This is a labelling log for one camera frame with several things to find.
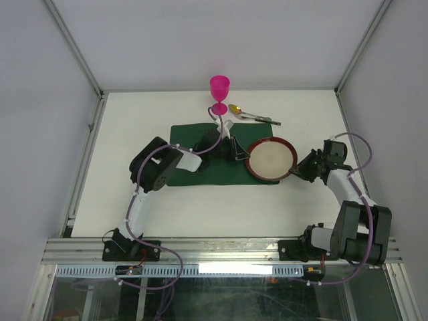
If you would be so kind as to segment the red rimmed cream plate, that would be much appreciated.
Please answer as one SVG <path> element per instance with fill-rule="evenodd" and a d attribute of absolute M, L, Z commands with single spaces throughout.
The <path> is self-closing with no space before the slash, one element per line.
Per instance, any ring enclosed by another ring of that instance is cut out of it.
<path fill-rule="evenodd" d="M 262 138 L 248 149 L 245 165 L 249 173 L 261 180 L 277 182 L 291 175 L 297 165 L 298 154 L 294 146 L 279 137 Z"/>

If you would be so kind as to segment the silver fork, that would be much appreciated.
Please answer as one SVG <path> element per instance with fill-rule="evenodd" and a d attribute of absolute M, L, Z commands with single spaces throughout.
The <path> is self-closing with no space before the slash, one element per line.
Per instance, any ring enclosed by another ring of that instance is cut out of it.
<path fill-rule="evenodd" d="M 254 120 L 259 121 L 259 122 L 264 122 L 264 123 L 272 124 L 275 126 L 281 126 L 282 125 L 281 122 L 272 120 L 270 117 L 258 116 L 258 115 L 250 114 L 250 113 L 246 113 L 245 115 L 250 117 L 250 118 L 253 118 Z"/>

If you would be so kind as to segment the gold bowl spoon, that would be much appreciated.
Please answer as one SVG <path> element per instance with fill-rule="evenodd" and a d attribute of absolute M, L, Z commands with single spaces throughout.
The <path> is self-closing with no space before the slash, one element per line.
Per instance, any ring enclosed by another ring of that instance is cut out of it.
<path fill-rule="evenodd" d="M 241 120 L 247 120 L 247 119 L 255 120 L 257 118 L 256 115 L 243 112 L 240 107 L 234 104 L 229 104 L 228 109 L 235 117 Z"/>

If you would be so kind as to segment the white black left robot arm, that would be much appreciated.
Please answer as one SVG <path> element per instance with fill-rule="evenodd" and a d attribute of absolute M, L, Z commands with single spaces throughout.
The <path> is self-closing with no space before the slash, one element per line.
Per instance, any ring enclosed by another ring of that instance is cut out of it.
<path fill-rule="evenodd" d="M 237 162 L 249 158 L 249 153 L 234 135 L 219 129 L 206 130 L 192 148 L 154 137 L 129 166 L 134 190 L 125 218 L 113 232 L 112 242 L 117 252 L 128 260 L 138 256 L 140 244 L 136 239 L 143 235 L 148 198 L 163 188 L 177 169 L 198 173 L 206 169 L 212 160 Z"/>

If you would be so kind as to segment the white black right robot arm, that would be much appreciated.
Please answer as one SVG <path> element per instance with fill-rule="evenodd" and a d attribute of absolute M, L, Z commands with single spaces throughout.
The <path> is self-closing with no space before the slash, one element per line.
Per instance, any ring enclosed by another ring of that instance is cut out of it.
<path fill-rule="evenodd" d="M 287 251 L 300 261 L 329 253 L 355 266 L 384 264 L 389 244 L 392 213 L 365 195 L 353 179 L 353 168 L 345 164 L 347 146 L 325 140 L 323 149 L 310 154 L 290 169 L 298 178 L 313 183 L 322 180 L 336 197 L 340 210 L 332 229 L 309 225 Z"/>

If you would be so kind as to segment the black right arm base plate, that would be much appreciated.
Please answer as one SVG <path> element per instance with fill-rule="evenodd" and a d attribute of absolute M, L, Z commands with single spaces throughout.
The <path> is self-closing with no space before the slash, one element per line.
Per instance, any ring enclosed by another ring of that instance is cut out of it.
<path fill-rule="evenodd" d="M 327 251 L 307 244 L 299 239 L 282 239 L 278 241 L 278 253 L 280 261 L 335 261 L 336 258 L 327 255 Z"/>

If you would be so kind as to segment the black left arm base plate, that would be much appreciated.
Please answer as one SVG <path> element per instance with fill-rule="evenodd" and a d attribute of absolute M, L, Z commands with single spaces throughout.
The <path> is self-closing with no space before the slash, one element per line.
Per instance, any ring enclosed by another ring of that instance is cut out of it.
<path fill-rule="evenodd" d="M 106 241 L 102 261 L 159 261 L 160 250 L 135 241 Z"/>

